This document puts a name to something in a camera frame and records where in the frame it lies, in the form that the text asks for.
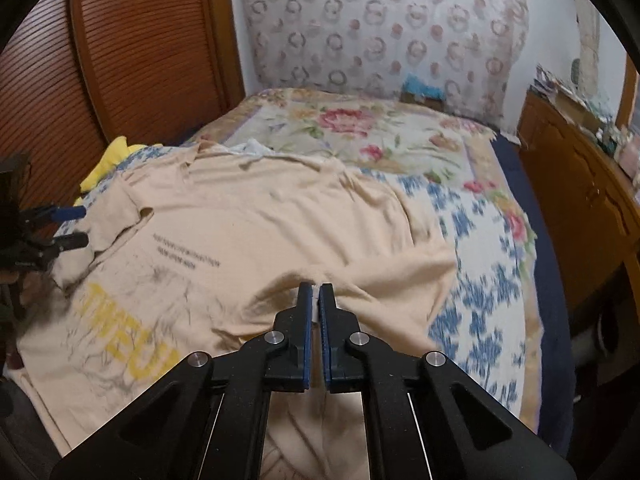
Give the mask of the person left hand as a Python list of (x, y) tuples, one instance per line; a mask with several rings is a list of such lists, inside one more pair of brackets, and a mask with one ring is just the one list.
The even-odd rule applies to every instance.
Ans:
[(1, 271), (1, 315), (12, 321), (26, 318), (40, 285), (36, 272)]

